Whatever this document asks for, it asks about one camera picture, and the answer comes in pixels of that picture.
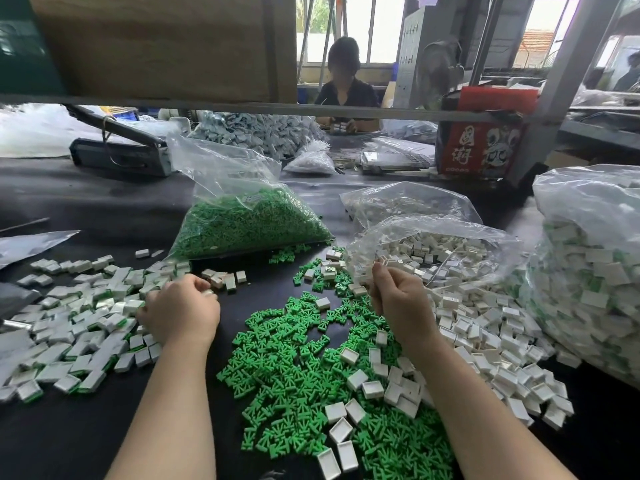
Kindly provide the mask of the person's right hand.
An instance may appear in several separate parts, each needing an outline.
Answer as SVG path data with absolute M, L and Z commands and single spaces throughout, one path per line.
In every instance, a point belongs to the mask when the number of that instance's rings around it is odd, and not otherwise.
M 442 341 L 428 294 L 415 275 L 401 271 L 394 296 L 372 296 L 375 313 L 383 316 L 405 354 L 410 355 Z

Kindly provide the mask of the person's left hand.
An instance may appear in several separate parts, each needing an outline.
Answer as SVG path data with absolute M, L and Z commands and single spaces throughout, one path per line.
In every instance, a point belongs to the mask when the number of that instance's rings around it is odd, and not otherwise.
M 136 318 L 163 346 L 181 344 L 208 349 L 220 323 L 218 297 L 181 298 L 179 280 L 149 292 Z

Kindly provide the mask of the person's left forearm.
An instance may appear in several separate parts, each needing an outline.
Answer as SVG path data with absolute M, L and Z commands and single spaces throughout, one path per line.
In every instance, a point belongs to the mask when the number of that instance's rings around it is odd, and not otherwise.
M 216 480 L 210 344 L 168 341 L 105 480 Z

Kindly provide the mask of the person's right forearm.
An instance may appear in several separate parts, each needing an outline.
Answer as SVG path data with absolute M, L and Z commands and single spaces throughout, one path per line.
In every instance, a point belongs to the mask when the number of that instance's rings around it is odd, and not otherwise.
M 465 480 L 577 480 L 441 337 L 404 342 Z

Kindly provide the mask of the open clear bag of boxes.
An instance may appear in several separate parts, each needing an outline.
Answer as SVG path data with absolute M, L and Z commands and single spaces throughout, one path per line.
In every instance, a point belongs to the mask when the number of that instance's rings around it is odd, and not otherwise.
M 346 246 L 347 272 L 354 282 L 372 279 L 380 262 L 420 278 L 440 296 L 452 294 L 465 303 L 475 299 L 494 305 L 487 293 L 504 291 L 504 282 L 524 265 L 519 238 L 482 224 L 449 216 L 391 216 L 361 233 Z

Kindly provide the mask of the crumpled clear plastic bag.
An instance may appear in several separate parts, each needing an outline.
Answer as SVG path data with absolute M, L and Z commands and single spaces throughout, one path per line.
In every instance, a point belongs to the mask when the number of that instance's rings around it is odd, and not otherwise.
M 349 217 L 363 230 L 389 217 L 402 215 L 451 217 L 483 224 L 468 197 L 415 182 L 397 182 L 342 193 L 340 201 Z

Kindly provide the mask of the clear bag of green clips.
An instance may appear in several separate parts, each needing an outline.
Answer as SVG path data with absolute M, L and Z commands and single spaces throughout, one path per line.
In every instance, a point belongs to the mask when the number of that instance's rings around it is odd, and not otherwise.
M 278 161 L 183 136 L 166 143 L 174 168 L 194 183 L 171 258 L 200 260 L 333 239 L 310 206 L 279 181 Z

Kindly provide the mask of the stack of clear flat packets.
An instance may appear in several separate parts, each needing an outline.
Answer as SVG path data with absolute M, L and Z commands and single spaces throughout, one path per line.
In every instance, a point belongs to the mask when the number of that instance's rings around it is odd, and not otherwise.
M 393 173 L 399 171 L 426 171 L 436 167 L 436 145 L 375 137 L 366 142 L 358 164 L 363 172 Z

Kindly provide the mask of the pile of green plastic clips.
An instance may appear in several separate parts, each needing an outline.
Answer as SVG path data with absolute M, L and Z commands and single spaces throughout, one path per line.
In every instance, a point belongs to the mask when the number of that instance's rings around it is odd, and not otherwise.
M 247 400 L 241 450 L 312 456 L 322 480 L 454 480 L 444 426 L 385 318 L 345 271 L 326 281 L 319 257 L 302 263 L 313 249 L 271 252 L 270 265 L 299 264 L 302 289 L 247 318 L 217 375 Z

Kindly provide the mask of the pile of white-green assembled boxes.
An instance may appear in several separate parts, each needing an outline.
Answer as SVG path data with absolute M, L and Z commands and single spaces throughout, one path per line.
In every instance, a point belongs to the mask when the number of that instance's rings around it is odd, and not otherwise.
M 138 322 L 136 313 L 149 292 L 191 274 L 190 266 L 183 263 L 161 264 L 162 268 L 151 272 L 117 267 L 109 271 L 109 283 L 101 287 L 95 283 L 106 279 L 106 268 L 113 264 L 108 262 L 92 275 L 81 266 L 77 277 L 83 281 L 74 286 L 73 293 L 65 287 L 64 299 L 42 298 L 38 303 L 45 305 L 30 314 L 37 318 L 29 323 L 31 329 L 15 330 L 18 335 L 26 333 L 28 347 L 6 351 L 11 371 L 5 379 L 1 379 L 1 339 L 11 333 L 0 333 L 0 403 L 12 399 L 32 403 L 44 395 L 46 384 L 66 395 L 89 394 L 98 389 L 108 371 L 155 365 L 164 346 Z M 208 270 L 194 275 L 210 282 L 214 292 L 228 289 L 237 277 L 236 273 Z

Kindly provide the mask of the small white filled bag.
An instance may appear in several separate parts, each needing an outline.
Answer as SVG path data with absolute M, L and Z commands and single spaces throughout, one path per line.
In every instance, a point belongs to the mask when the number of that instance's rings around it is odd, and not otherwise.
M 320 139 L 312 139 L 304 145 L 288 162 L 284 171 L 297 174 L 333 175 L 337 173 L 329 155 L 330 144 Z

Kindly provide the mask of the grey bag sealing machine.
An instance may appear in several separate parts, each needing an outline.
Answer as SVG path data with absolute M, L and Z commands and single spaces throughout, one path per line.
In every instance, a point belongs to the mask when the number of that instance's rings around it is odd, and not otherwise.
M 64 104 L 74 119 L 98 129 L 98 139 L 76 138 L 69 147 L 75 166 L 164 178 L 172 173 L 164 139 L 119 122 L 112 115 L 99 116 L 80 105 Z

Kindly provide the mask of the red printed cardboard box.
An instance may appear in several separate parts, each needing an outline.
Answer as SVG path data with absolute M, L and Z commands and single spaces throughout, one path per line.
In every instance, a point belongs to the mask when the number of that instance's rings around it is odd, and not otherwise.
M 448 94 L 442 109 L 492 112 L 489 122 L 441 121 L 435 143 L 440 175 L 501 179 L 506 176 L 527 130 L 540 90 L 533 86 L 464 86 Z

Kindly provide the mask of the bag of white-blue parts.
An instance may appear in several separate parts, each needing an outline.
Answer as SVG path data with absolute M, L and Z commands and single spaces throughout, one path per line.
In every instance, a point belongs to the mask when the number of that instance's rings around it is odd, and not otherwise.
M 311 141 L 325 141 L 311 116 L 205 111 L 189 138 L 254 150 L 274 160 L 295 156 Z

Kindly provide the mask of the flat clear plastic bag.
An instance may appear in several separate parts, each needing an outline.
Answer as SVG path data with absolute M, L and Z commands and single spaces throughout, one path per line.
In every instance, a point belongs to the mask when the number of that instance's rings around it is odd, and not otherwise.
M 16 262 L 39 255 L 78 233 L 80 230 L 2 237 L 0 238 L 0 271 Z

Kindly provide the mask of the thin metal rod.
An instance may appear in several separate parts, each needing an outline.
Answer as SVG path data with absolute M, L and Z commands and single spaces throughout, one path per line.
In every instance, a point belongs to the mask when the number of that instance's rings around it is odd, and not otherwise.
M 49 220 L 50 220 L 49 217 L 43 217 L 43 218 L 39 218 L 39 219 L 35 219 L 35 220 L 32 220 L 32 221 L 29 221 L 27 223 L 21 223 L 19 225 L 13 225 L 13 226 L 9 226 L 9 227 L 6 227 L 6 228 L 0 228 L 0 234 L 11 232 L 11 231 L 18 230 L 18 229 L 21 229 L 21 228 L 28 228 L 28 227 L 31 227 L 31 226 L 44 224 L 44 223 L 47 223 Z

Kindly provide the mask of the large bag of assembled boxes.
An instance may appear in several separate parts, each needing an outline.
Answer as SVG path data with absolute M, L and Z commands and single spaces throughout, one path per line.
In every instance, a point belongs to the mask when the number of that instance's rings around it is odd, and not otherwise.
M 521 295 L 569 353 L 640 390 L 640 166 L 553 169 L 532 191 L 542 234 Z

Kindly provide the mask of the grey electric fan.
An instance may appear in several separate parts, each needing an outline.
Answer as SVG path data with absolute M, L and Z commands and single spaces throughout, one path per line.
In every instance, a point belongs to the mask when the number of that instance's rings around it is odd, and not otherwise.
M 465 75 L 458 62 L 459 40 L 448 36 L 429 43 L 417 59 L 417 90 L 424 106 L 442 99 L 456 90 Z

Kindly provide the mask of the white plastic sheeting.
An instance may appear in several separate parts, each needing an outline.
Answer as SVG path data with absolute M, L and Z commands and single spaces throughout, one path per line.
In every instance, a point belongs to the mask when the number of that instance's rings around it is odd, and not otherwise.
M 69 157 L 78 138 L 101 141 L 102 132 L 57 104 L 0 105 L 0 159 Z

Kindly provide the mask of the white metal cabinet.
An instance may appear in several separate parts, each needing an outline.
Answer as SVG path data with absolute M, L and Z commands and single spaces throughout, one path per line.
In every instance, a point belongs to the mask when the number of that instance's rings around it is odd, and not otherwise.
M 424 6 L 404 19 L 398 57 L 394 109 L 415 109 L 423 105 L 421 89 L 426 87 L 426 48 L 439 39 L 438 8 Z

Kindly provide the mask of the brown wooden board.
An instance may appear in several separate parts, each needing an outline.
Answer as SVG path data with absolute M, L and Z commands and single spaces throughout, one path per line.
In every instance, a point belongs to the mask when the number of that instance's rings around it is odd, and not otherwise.
M 296 0 L 29 0 L 69 95 L 297 101 Z

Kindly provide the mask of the dark green panel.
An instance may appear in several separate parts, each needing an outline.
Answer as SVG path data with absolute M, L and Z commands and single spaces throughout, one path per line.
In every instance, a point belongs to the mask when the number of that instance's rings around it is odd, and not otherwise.
M 68 95 L 29 0 L 0 0 L 0 95 Z

